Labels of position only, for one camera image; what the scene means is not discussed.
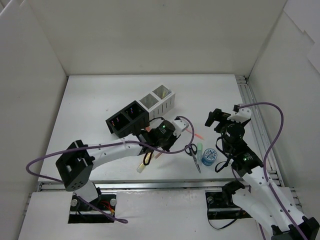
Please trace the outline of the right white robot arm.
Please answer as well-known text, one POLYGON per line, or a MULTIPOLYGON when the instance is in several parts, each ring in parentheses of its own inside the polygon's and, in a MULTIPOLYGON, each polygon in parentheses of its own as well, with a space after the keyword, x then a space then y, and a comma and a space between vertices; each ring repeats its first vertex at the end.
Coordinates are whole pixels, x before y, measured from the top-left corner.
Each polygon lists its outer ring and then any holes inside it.
POLYGON ((242 108, 235 114, 215 109, 208 114, 205 126, 214 122, 220 136, 219 151, 226 157, 225 167, 231 166, 251 189, 239 180, 222 187, 221 200, 227 206, 238 206, 255 219, 272 240, 314 240, 320 224, 306 217, 284 195, 267 172, 264 163, 244 141, 245 126, 251 120, 251 110, 242 108))

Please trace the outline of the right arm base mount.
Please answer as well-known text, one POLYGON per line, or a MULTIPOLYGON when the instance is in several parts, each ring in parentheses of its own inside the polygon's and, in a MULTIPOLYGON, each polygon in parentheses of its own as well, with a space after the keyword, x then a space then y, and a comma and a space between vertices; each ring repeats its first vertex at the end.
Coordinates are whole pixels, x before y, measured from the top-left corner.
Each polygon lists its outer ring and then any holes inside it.
POLYGON ((223 230, 234 224, 239 219, 248 219, 251 216, 241 207, 235 205, 232 200, 232 194, 236 190, 245 190, 246 187, 239 180, 233 180, 224 185, 221 191, 207 191, 206 199, 206 215, 209 225, 217 230, 223 230), (231 220, 223 226, 214 226, 211 221, 231 220))

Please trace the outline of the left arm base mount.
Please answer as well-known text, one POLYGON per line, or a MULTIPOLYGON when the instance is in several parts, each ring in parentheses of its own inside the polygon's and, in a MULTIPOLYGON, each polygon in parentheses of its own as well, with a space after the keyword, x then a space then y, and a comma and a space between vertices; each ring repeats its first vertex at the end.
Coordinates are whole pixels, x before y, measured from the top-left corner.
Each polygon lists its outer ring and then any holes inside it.
MULTIPOLYGON (((90 202, 91 205, 100 209, 106 214, 115 216, 117 196, 115 193, 101 193, 101 195, 90 202)), ((70 202, 68 224, 111 224, 115 221, 95 210, 73 193, 70 202)))

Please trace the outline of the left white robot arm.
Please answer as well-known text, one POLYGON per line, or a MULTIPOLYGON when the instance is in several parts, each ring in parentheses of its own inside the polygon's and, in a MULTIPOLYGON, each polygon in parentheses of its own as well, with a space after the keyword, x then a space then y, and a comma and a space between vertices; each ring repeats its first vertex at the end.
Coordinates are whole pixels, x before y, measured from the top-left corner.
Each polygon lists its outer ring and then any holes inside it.
POLYGON ((146 156, 154 151, 144 144, 169 151, 182 132, 179 128, 181 123, 179 118, 171 122, 163 120, 158 127, 150 131, 142 130, 139 135, 129 134, 109 147, 81 150, 87 145, 81 140, 74 141, 68 152, 63 153, 55 163, 66 191, 73 192, 84 187, 92 170, 103 164, 126 157, 146 156))

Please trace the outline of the orange thin pen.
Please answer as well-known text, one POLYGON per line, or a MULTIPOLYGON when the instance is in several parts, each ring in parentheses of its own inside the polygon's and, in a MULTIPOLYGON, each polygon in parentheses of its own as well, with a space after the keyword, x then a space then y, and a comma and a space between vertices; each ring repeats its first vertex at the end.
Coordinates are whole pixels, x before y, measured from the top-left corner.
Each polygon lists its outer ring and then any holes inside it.
MULTIPOLYGON (((190 134, 192 134, 193 132, 191 131, 191 130, 189 130, 189 129, 186 129, 186 131, 188 132, 188 133, 190 133, 190 134)), ((198 138, 198 139, 201 139, 201 140, 205 140, 201 135, 199 135, 199 134, 197 134, 197 133, 194 133, 194 136, 196 137, 196 138, 198 138)))

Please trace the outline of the green highlighter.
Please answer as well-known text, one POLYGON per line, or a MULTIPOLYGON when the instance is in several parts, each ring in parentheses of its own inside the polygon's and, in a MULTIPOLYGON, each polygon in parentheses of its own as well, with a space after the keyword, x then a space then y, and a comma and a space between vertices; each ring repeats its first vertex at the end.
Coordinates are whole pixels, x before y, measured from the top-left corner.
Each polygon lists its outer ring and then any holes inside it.
POLYGON ((203 156, 203 144, 201 142, 198 142, 196 147, 197 147, 197 153, 196 153, 197 164, 200 166, 202 163, 202 156, 203 156))

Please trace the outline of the yellow cap highlighter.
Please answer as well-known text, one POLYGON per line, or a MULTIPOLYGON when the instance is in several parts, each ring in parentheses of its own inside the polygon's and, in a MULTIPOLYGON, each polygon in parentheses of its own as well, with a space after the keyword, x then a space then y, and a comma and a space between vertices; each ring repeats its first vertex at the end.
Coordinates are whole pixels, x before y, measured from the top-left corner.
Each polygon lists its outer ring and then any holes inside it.
POLYGON ((153 152, 146 153, 143 157, 141 164, 137 167, 136 171, 141 174, 143 170, 151 163, 153 152))

